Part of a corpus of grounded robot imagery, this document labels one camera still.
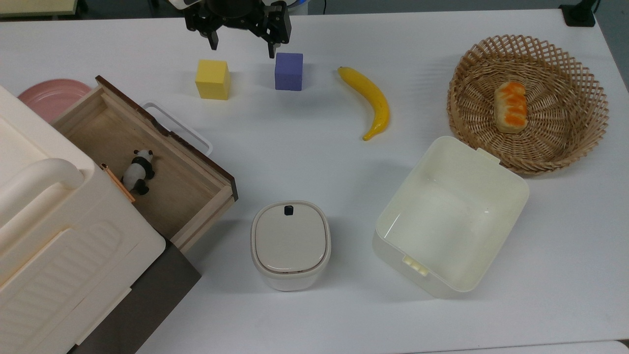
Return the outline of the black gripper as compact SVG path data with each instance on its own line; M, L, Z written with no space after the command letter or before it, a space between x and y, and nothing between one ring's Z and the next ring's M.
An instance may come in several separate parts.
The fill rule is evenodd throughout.
M269 57L276 58L281 42L289 42L292 26L284 0L199 0L185 9L186 28L206 38L217 50L218 29L247 30L267 42Z

